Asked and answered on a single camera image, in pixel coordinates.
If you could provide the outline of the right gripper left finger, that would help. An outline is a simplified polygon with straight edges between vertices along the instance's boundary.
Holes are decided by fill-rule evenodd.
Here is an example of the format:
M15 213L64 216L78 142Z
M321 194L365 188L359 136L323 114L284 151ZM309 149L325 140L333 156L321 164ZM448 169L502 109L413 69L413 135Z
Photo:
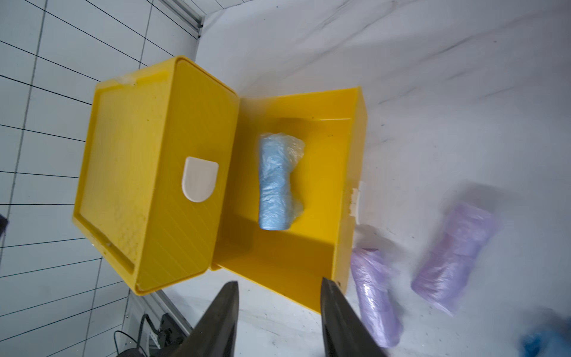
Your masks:
M239 315L239 284L226 283L190 335L170 355L234 356Z

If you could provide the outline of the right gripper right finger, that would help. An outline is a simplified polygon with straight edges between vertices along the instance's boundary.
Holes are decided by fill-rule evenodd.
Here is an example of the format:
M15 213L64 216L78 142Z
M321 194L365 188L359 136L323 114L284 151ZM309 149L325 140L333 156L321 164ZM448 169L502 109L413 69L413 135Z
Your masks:
M323 278L321 321L325 356L387 356L373 340L338 285Z

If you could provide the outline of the yellow drawer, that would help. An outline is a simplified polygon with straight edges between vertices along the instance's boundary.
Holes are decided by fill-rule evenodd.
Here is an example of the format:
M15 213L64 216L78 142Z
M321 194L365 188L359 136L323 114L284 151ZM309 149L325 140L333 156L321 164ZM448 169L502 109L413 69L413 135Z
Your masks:
M212 267L314 312L321 309L323 279L346 289L366 129L358 87L242 98ZM285 231L264 231L258 223L258 142L274 133L305 145L291 174L302 210Z

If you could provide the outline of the blue bag roll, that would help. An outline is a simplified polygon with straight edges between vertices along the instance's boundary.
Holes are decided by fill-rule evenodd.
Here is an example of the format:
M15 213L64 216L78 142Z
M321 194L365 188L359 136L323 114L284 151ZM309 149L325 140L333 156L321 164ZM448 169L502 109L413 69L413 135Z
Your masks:
M570 320L525 335L520 340L520 356L570 357Z
M303 205L291 191L291 174L303 158L304 149L303 141L291 135L261 135L258 165L261 229L288 230L302 214Z

